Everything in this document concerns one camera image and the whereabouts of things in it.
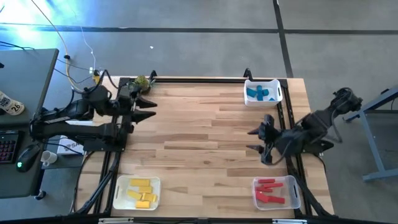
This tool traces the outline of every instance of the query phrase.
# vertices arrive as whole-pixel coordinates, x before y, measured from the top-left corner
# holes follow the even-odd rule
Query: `desk leg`
[[[36,200],[42,200],[47,194],[45,191],[40,189],[42,186],[43,176],[44,176],[44,170],[41,169],[39,173],[39,178],[37,179],[36,189],[34,190],[33,193],[33,195],[35,195],[34,197]]]

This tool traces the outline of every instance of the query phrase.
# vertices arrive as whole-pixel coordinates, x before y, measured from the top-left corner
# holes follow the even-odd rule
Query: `computer mouse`
[[[27,172],[36,160],[40,147],[36,144],[27,146],[17,159],[17,171]]]

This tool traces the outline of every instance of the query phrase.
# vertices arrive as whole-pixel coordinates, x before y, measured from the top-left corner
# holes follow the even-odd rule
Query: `computer desk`
[[[25,104],[25,111],[19,116],[0,116],[0,130],[24,132],[18,155],[32,144],[29,119],[43,106],[58,53],[58,49],[0,50],[0,62],[4,65],[0,68],[0,90]],[[0,164],[0,198],[38,193],[44,173],[40,169],[41,152],[25,173],[16,171],[16,164]]]
[[[161,83],[160,79],[185,79],[186,83]],[[259,154],[246,148],[259,143],[246,133],[257,128],[265,114],[280,127],[277,107],[249,108],[243,102],[243,83],[215,83],[224,79],[203,77],[204,83],[190,83],[190,77],[159,77],[145,98],[156,102],[150,108],[157,114],[135,125],[122,153],[118,175],[159,177],[159,207],[154,211],[116,210],[112,217],[210,217],[210,218],[292,218],[293,210],[260,211],[252,199],[255,177],[287,175],[285,162],[267,167]],[[241,80],[244,78],[225,78]],[[310,112],[304,80],[283,79],[289,86],[294,120]],[[119,77],[113,77],[119,83]],[[117,95],[108,80],[103,85]],[[289,128],[285,100],[283,118]],[[111,117],[96,115],[96,125],[111,122]],[[273,151],[274,159],[279,153]],[[80,177],[76,205],[80,208],[98,185],[104,153],[94,153]],[[326,211],[333,213],[325,170],[313,155],[303,154],[302,162],[308,188]],[[100,201],[103,212],[109,184]],[[302,198],[301,210],[304,212]]]

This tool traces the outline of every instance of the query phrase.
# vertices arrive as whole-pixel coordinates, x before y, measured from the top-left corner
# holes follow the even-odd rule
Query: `wooden tabletop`
[[[298,121],[310,112],[304,80],[287,81]],[[103,85],[116,96],[108,80]],[[253,204],[253,178],[284,176],[287,169],[284,161],[265,166],[256,151],[246,148],[247,144],[260,143],[257,136],[246,133],[257,128],[265,114],[273,115],[275,127],[280,126],[276,107],[249,108],[244,105],[242,91],[243,84],[235,83],[156,83],[145,98],[158,104],[149,109],[157,114],[135,125],[121,157],[119,175],[159,177],[160,205],[154,211],[113,209],[112,216],[294,217],[293,210],[260,211]],[[282,106],[287,114],[285,103]],[[109,116],[94,117],[97,125],[110,121]],[[280,155],[273,150],[272,156],[276,159]],[[80,177],[79,208],[98,185],[103,157],[103,152],[96,152],[87,160]],[[308,188],[333,213],[322,163],[312,155],[302,158]]]

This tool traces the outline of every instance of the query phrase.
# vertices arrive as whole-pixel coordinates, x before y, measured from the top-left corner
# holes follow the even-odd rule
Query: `yellow rectangular block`
[[[137,193],[137,192],[135,192],[133,190],[127,190],[127,195],[132,197],[132,198],[135,198],[137,200],[141,200],[141,197],[142,197],[141,194],[139,194],[139,193]]]
[[[135,187],[148,187],[150,186],[150,180],[146,179],[131,179],[130,185]]]
[[[137,201],[136,208],[150,208],[150,202]]]
[[[142,200],[145,200],[145,201],[156,202],[156,199],[157,199],[157,196],[154,194],[144,193],[142,195]]]
[[[152,187],[139,187],[138,192],[140,193],[152,193]]]

